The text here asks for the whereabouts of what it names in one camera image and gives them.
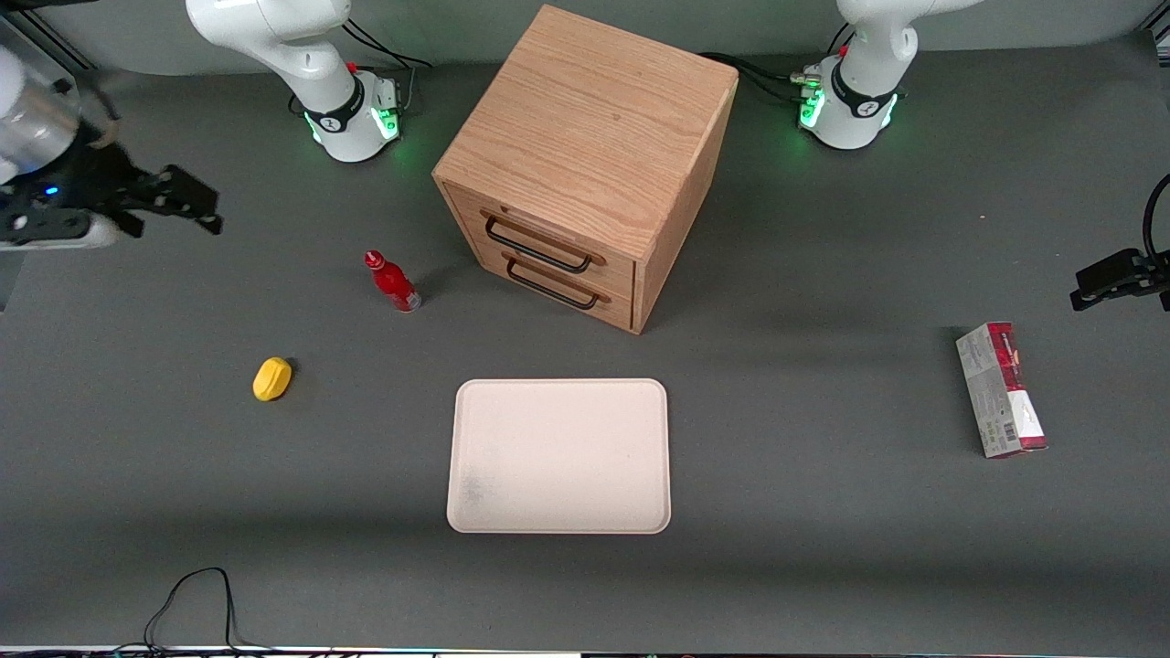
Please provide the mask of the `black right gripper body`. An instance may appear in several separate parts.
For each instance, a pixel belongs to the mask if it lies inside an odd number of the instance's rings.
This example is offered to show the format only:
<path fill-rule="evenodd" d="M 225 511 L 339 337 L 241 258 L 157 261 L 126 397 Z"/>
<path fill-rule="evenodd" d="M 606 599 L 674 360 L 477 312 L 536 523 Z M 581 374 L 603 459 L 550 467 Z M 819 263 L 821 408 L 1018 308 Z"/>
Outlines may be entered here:
<path fill-rule="evenodd" d="M 111 217 L 118 211 L 170 215 L 154 200 L 154 174 L 135 165 L 118 144 L 68 148 L 55 162 L 4 183 L 4 225 L 33 210 L 66 208 Z"/>

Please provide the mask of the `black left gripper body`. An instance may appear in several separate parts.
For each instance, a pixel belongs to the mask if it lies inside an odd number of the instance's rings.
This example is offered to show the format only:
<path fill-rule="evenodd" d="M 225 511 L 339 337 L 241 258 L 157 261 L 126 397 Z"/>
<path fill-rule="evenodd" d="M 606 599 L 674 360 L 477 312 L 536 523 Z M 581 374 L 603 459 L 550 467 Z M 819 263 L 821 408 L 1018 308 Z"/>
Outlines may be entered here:
<path fill-rule="evenodd" d="M 1133 258 L 1137 283 L 1133 292 L 1136 297 L 1156 295 L 1163 311 L 1170 311 L 1169 301 L 1169 251 L 1157 251 L 1154 255 L 1140 253 Z"/>

